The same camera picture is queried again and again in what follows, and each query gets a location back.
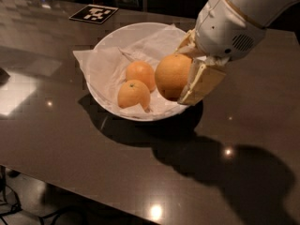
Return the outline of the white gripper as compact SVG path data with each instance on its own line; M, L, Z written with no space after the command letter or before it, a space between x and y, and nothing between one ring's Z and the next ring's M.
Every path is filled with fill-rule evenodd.
M177 102L196 105L226 76L226 58L245 57L265 36L266 30L250 22L230 0L208 0L200 11L195 30L188 30L176 53L195 58Z

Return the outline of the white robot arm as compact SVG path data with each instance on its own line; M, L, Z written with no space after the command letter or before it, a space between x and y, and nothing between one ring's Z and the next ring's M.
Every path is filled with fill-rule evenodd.
M208 0L195 27L177 47L193 59L177 102L195 105L225 77L226 64L245 57L265 37L266 28L300 0Z

